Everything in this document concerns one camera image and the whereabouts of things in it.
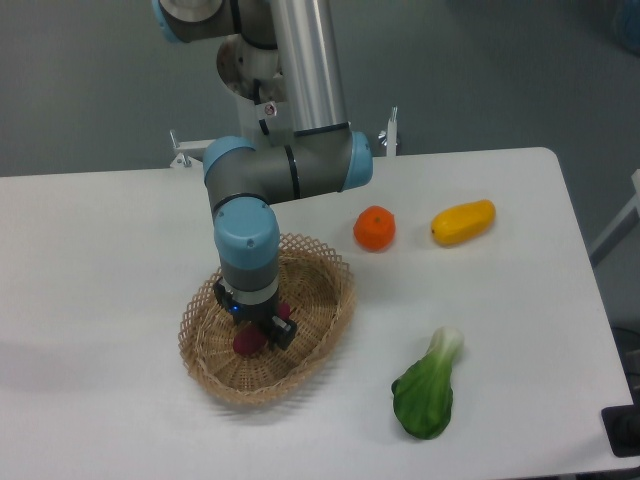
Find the blue joint cap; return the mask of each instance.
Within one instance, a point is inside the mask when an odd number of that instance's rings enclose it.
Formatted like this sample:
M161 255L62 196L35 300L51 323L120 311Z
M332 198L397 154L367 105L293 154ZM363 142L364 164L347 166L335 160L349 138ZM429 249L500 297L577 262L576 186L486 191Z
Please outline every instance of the blue joint cap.
M204 172L204 183L207 183L207 174L213 164L220 159L223 155L236 150L238 148L249 148L251 150L256 149L255 145L250 140L244 137L222 137L214 141L204 151L204 157L202 158L202 170Z
M351 139L351 163L342 190L362 187L373 177L373 155L367 137L362 132L353 132Z
M280 230L276 215L262 200L231 200L220 207L213 225L220 259L235 268L262 268L278 255Z
M160 7L160 0L151 0L151 6L153 7L153 13L156 16L156 20L158 25L160 26L160 30L162 30L162 35L169 43L183 43L176 34L169 28L167 25L167 20L164 18L164 14L162 13L162 8Z

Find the plastic fruit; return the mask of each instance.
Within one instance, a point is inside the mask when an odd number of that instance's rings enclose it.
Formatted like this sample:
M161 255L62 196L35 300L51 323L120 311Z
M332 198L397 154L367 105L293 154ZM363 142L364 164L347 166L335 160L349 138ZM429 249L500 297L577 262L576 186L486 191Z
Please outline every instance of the plastic fruit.
M378 251L391 244L396 234L393 214L374 205L360 214L353 226L356 241L367 250Z
M249 357L257 353L267 344L267 337L250 323L243 328L233 339L233 351L243 357Z
M496 207L490 200L456 205L436 215L431 233L440 245L456 245L483 233L495 218Z

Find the orange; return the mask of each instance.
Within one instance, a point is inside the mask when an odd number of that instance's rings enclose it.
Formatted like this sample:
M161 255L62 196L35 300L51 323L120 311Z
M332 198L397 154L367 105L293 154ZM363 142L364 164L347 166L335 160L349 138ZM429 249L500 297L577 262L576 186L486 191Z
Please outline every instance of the orange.
M367 250L384 249L396 235L393 214L377 205L367 208L353 226L353 235L360 246Z

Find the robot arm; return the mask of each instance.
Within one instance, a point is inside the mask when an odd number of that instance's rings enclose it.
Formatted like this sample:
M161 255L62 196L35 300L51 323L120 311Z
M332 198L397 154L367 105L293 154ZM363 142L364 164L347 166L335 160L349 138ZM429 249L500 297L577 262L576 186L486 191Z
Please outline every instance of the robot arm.
M296 325L278 316L279 229L269 205L359 187L373 174L367 139L347 121L328 0L155 0L154 8L165 34L170 28L183 41L239 34L255 50L250 71L263 77L274 52L279 57L290 141L257 149L224 137L205 151L203 166L223 277L216 298L236 322L255 323L286 349ZM259 104L260 80L248 80Z

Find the silver metal tube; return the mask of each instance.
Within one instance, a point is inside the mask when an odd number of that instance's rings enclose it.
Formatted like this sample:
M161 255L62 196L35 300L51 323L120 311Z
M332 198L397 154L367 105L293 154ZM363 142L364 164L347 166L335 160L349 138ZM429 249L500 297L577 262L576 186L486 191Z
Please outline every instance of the silver metal tube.
M296 131L347 122L328 0L272 0Z

